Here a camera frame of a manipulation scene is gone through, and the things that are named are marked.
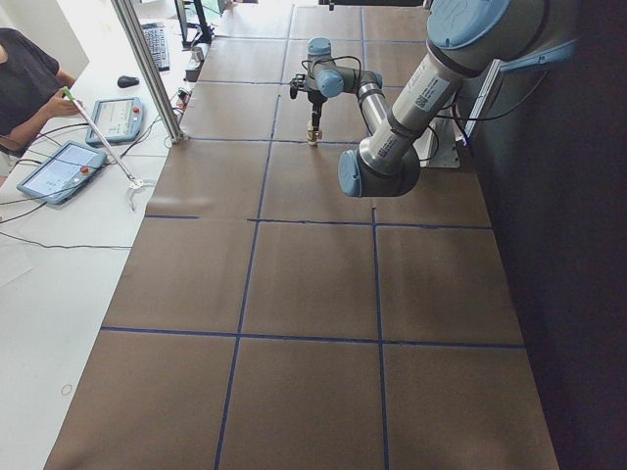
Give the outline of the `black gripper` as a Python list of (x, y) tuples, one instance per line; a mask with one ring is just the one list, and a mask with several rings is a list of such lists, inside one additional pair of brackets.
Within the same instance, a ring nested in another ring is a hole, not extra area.
[(311, 113), (311, 130), (319, 131), (320, 107), (327, 101), (327, 98), (318, 90), (308, 92), (308, 100), (313, 105)]

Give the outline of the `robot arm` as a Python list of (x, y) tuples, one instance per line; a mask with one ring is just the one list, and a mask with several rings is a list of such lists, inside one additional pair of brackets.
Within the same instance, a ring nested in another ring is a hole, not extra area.
[(307, 93), (311, 135), (319, 130), (327, 99), (355, 95), (370, 134), (341, 154), (339, 185), (349, 197), (402, 196), (420, 174), (414, 142), (462, 83), (495, 60), (526, 69), (569, 59), (580, 8), (578, 1), (435, 1), (427, 19), (427, 53), (394, 104), (387, 104), (378, 73), (338, 66), (325, 37), (309, 41), (307, 71), (293, 78), (290, 95)]

